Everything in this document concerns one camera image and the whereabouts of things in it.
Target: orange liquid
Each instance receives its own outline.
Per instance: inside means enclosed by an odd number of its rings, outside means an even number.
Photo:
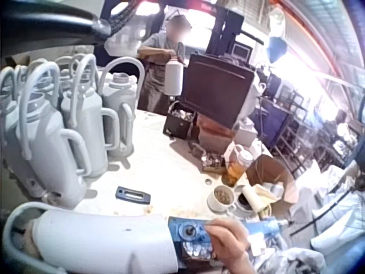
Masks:
[[[228,187],[234,187],[248,167],[242,166],[239,162],[233,162],[228,165],[227,173],[223,175],[222,181]]]

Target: person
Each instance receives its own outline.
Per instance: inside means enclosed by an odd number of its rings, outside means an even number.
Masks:
[[[249,261],[248,231],[237,220],[215,219],[207,222],[205,229],[210,236],[213,252],[231,274],[256,273]]]
[[[165,65],[171,58],[184,63],[185,46],[181,43],[191,25],[184,15],[176,15],[166,25],[166,33],[152,34],[138,49],[140,58],[148,61],[138,109],[166,115],[169,96],[164,95]]]

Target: black box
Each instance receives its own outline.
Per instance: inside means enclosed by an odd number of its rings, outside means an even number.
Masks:
[[[187,121],[172,115],[172,112],[174,110],[184,110],[185,112],[191,113],[192,114],[191,121]],[[178,101],[173,102],[166,115],[163,134],[177,137],[180,139],[186,139],[186,137],[188,136],[190,125],[194,120],[195,114],[196,114],[195,111],[192,111],[187,107],[184,107]]]

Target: blue power tool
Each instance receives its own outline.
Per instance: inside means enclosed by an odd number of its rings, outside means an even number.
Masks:
[[[200,261],[212,258],[212,244],[204,228],[206,222],[206,220],[169,217],[168,227],[180,265],[186,258]],[[274,217],[256,223],[247,223],[244,220],[241,222],[250,235],[262,233],[265,240],[273,238],[290,225],[289,221],[278,221]]]

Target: hand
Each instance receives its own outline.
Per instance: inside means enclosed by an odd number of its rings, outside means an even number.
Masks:
[[[176,52],[174,50],[164,49],[164,55],[166,57],[170,57],[170,58],[177,57],[177,54],[176,54]]]
[[[250,246],[248,231],[242,223],[215,219],[206,223],[205,229],[212,240],[213,252],[231,274],[255,273],[246,252]]]

